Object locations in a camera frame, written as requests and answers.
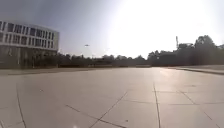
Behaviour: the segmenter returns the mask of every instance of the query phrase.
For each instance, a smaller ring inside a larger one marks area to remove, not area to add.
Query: concrete pavement
[[[1,69],[0,76],[2,75],[25,75],[25,74],[41,74],[41,73],[57,73],[57,72],[77,72],[77,71],[89,71],[99,70],[106,68],[49,68],[49,69]]]
[[[181,66],[181,67],[191,69],[224,70],[224,65],[197,65],[197,66]]]
[[[224,70],[217,70],[217,69],[202,69],[198,68],[182,68],[182,67],[172,67],[170,69],[177,69],[177,70],[185,70],[185,71],[193,71],[193,72],[202,72],[202,73],[210,73],[216,75],[224,75]]]
[[[124,68],[0,82],[5,128],[224,128],[221,75]]]

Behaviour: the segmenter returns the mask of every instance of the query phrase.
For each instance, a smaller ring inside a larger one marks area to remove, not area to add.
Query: window
[[[26,29],[26,27],[25,27],[25,26],[23,26],[23,31],[22,31],[22,34],[25,34],[25,29]]]
[[[44,47],[44,40],[42,40],[42,44],[41,44],[41,46]]]
[[[53,41],[51,41],[51,48],[53,48]]]
[[[31,42],[31,41],[32,41],[32,39],[31,39],[31,38],[29,38],[29,42],[28,42],[28,44],[29,44],[29,45],[31,45],[31,44],[32,44],[32,42]]]
[[[19,25],[18,33],[22,33],[22,26],[21,25]]]
[[[41,46],[41,40],[36,39],[35,46],[40,47]]]
[[[36,33],[36,29],[35,28],[31,28],[30,29],[30,35],[31,36],[35,36],[35,33]]]
[[[14,35],[13,36],[13,43],[14,44],[19,44],[20,43],[20,36]]]
[[[29,31],[29,28],[28,28],[28,27],[26,27],[26,35],[28,35],[28,31]]]
[[[46,40],[44,41],[44,47],[45,48],[47,47],[47,41]]]
[[[27,37],[22,36],[21,44],[22,44],[22,45],[26,45],[26,40],[27,40]]]
[[[8,32],[13,32],[13,27],[14,27],[14,24],[9,23],[8,24]]]
[[[32,39],[32,45],[34,46],[34,44],[35,44],[35,39],[33,38]]]
[[[43,38],[45,37],[45,31],[43,31]]]
[[[0,30],[2,30],[1,28],[2,28],[2,21],[0,21]]]
[[[13,36],[13,43],[16,44],[16,35]]]
[[[47,35],[48,35],[48,33],[46,32],[46,33],[45,33],[45,39],[47,39]]]
[[[5,30],[5,25],[6,25],[6,22],[3,23],[3,26],[2,26],[2,31]]]
[[[5,42],[8,42],[8,34],[5,35]]]
[[[18,25],[15,26],[14,32],[17,32],[18,30]]]
[[[12,35],[9,35],[9,41],[8,41],[9,43],[11,43],[12,42]]]
[[[20,36],[17,36],[17,44],[20,44]]]
[[[36,30],[36,36],[40,37],[40,30],[39,29]]]
[[[48,34],[48,39],[51,39],[51,32],[49,32]]]
[[[50,48],[50,41],[48,41],[47,43],[47,48]]]
[[[43,35],[42,33],[43,33],[43,31],[40,30],[40,37],[42,37],[42,35]]]
[[[0,33],[0,42],[3,41],[3,33]]]
[[[54,40],[54,33],[52,33],[52,40]]]

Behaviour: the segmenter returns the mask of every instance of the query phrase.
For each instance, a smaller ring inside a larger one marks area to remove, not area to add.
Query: building
[[[26,67],[37,56],[57,54],[58,46],[57,31],[37,25],[0,21],[0,68]]]
[[[224,49],[224,44],[218,46],[219,49]]]

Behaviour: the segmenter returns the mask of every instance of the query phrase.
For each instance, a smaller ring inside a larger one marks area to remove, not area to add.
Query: tower
[[[176,43],[177,43],[177,44],[176,44],[176,45],[177,45],[176,47],[177,47],[177,49],[178,49],[178,46],[179,46],[178,36],[176,36]]]

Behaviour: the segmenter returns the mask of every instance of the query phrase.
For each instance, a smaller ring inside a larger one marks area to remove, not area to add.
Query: tree line
[[[35,67],[127,67],[127,66],[187,66],[224,64],[224,47],[216,46],[208,35],[199,36],[193,44],[178,44],[174,51],[154,51],[145,59],[141,55],[136,58],[122,55],[104,55],[90,58],[57,53],[54,56],[36,57],[29,64]]]

